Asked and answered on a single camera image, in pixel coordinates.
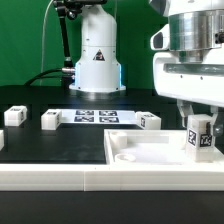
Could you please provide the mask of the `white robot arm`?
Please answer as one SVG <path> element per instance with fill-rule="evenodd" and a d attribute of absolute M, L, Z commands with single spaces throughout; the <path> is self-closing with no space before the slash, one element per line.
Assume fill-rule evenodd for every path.
<path fill-rule="evenodd" d="M 175 98 L 182 122 L 191 104 L 211 107 L 206 132 L 224 133 L 224 0 L 148 0 L 168 23 L 150 39 L 157 93 Z M 97 3 L 82 9 L 82 54 L 71 89 L 87 95 L 123 88 L 116 61 L 116 22 Z"/>

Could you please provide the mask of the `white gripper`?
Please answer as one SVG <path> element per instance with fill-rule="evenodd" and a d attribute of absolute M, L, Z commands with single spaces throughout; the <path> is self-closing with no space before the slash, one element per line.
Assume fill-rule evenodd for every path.
<path fill-rule="evenodd" d="M 160 96 L 176 98 L 182 126 L 187 127 L 193 115 L 191 102 L 211 105 L 211 134 L 224 133 L 224 43 L 205 50 L 201 63 L 180 63 L 177 51 L 169 51 L 169 25 L 150 39 L 153 57 L 153 80 Z"/>

